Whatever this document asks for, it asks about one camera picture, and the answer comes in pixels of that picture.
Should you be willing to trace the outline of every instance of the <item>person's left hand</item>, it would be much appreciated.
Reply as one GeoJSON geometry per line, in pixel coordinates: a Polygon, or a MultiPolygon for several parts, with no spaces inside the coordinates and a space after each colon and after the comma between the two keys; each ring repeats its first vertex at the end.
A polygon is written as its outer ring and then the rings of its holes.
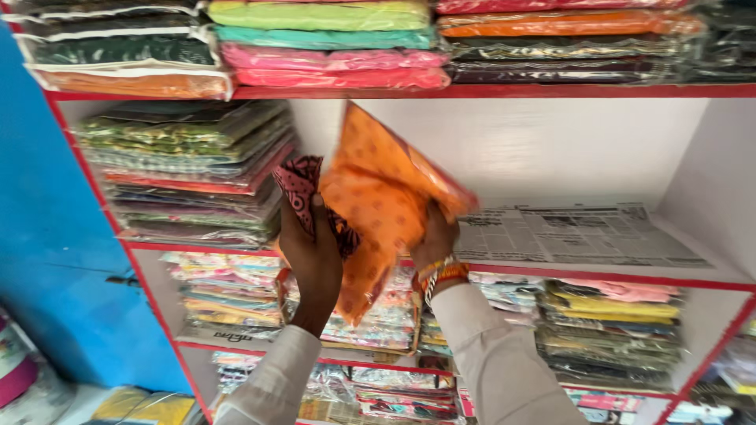
{"type": "Polygon", "coordinates": [[[312,195],[313,239],[287,198],[281,201],[280,248],[296,277],[301,301],[292,324],[319,337],[339,298],[343,266],[323,197],[312,195]]]}

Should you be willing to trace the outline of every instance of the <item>blue wall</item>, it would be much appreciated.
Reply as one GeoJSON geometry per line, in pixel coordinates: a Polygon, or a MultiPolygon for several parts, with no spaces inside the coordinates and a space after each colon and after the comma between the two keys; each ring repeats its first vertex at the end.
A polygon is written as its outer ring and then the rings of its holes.
{"type": "Polygon", "coordinates": [[[4,24],[0,57],[0,302],[70,380],[191,392],[4,24]]]}

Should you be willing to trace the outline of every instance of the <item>white sleeve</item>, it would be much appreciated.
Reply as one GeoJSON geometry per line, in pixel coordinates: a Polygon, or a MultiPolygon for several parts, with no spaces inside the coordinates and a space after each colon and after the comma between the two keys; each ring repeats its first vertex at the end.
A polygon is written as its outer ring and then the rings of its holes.
{"type": "Polygon", "coordinates": [[[218,408],[215,425],[291,425],[321,342],[302,328],[286,326],[249,379],[218,408]]]}
{"type": "Polygon", "coordinates": [[[538,357],[533,333],[508,324],[478,288],[450,287],[431,307],[481,425],[587,424],[538,357]]]}

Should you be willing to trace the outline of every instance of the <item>light green fabric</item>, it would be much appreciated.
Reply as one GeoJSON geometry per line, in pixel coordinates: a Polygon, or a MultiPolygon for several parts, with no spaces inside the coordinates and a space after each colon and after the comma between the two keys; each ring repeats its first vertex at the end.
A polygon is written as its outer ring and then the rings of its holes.
{"type": "Polygon", "coordinates": [[[428,50],[438,44],[438,34],[432,26],[396,31],[296,31],[218,25],[215,27],[215,33],[218,39],[224,42],[308,50],[397,47],[428,50]]]}
{"type": "Polygon", "coordinates": [[[256,29],[331,29],[390,31],[428,26],[428,5],[418,0],[350,3],[239,2],[210,3],[216,23],[256,29]]]}

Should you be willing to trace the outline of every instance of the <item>orange patterned cloth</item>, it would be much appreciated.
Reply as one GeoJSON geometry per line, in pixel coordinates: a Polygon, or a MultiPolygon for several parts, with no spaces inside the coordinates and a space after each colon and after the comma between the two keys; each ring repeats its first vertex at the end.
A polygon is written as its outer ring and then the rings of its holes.
{"type": "Polygon", "coordinates": [[[97,76],[87,73],[36,71],[65,92],[107,93],[155,98],[225,99],[233,89],[229,78],[210,75],[168,74],[136,77],[97,76]]]}
{"type": "Polygon", "coordinates": [[[336,304],[338,313],[354,326],[381,293],[397,254],[425,234],[429,198],[441,204],[450,220],[478,206],[475,194],[352,102],[319,188],[325,203],[362,238],[344,261],[336,304]]]}
{"type": "Polygon", "coordinates": [[[447,37],[693,34],[705,28],[691,14],[650,9],[467,14],[440,17],[437,25],[447,37]]]}

